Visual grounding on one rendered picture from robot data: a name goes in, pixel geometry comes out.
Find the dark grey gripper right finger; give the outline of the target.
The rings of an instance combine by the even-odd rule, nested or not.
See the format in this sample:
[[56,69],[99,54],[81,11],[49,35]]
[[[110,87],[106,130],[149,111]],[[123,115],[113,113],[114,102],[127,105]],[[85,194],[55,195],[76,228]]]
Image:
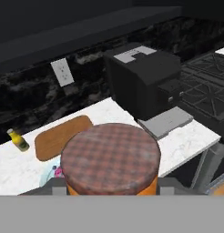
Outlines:
[[157,194],[160,196],[164,195],[197,195],[198,192],[194,189],[187,188],[181,185],[173,177],[159,177]]

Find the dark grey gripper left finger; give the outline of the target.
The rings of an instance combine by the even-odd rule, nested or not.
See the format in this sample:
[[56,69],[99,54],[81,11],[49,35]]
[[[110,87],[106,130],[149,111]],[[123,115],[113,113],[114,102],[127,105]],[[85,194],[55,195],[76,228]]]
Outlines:
[[51,178],[44,186],[22,193],[22,196],[64,196],[67,194],[66,182],[63,178]]

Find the orange jam jar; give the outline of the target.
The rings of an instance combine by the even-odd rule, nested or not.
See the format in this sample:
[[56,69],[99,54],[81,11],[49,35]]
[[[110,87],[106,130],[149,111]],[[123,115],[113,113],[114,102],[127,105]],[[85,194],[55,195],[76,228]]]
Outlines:
[[61,168],[72,195],[152,196],[160,158],[157,140],[143,129],[107,123],[73,136],[61,152]]

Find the brown wooden cutting board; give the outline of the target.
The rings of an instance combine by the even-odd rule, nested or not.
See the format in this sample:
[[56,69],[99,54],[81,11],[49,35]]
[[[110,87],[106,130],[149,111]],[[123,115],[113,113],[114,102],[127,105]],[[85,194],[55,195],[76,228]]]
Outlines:
[[88,116],[77,116],[40,133],[35,139],[36,157],[47,161],[61,154],[65,144],[77,133],[88,130],[93,123]]

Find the pale blue plate, pink pastry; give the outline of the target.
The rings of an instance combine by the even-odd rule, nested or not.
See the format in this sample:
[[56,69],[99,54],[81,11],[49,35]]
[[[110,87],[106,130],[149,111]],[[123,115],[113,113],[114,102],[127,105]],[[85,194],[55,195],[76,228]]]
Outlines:
[[60,157],[48,160],[47,166],[41,175],[39,186],[44,186],[51,178],[63,177],[63,171],[60,166]]

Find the yellow bottle, white cap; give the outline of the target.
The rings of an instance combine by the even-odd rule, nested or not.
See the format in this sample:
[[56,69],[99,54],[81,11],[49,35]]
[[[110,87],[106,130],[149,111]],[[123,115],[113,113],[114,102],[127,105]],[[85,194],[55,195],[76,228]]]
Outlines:
[[17,134],[12,128],[7,130],[7,134],[11,137],[12,142],[20,151],[25,152],[29,149],[29,145],[25,139]]

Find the black gas hob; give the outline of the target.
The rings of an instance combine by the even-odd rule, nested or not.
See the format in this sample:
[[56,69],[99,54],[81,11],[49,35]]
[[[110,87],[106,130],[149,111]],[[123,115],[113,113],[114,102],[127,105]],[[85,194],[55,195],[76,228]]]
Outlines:
[[224,55],[210,52],[182,64],[179,107],[221,136],[224,144]]

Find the black coffee machine, grey tray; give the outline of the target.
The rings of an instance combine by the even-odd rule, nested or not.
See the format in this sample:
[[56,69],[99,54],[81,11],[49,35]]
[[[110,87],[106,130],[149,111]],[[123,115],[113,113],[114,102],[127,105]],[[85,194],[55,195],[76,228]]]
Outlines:
[[178,107],[184,90],[178,56],[139,43],[103,54],[110,95],[157,140],[193,116]]

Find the white wall socket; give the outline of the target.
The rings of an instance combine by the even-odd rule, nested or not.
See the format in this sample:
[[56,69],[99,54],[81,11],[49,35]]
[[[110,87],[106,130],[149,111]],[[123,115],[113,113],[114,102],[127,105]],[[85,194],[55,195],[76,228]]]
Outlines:
[[74,82],[74,78],[65,58],[52,62],[51,66],[61,87],[67,86]]

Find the dark wall cabinets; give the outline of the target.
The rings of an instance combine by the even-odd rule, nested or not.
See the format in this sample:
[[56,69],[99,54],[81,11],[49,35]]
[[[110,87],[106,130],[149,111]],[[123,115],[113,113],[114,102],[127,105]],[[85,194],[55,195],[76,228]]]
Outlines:
[[224,0],[0,0],[0,74],[179,16],[224,22]]

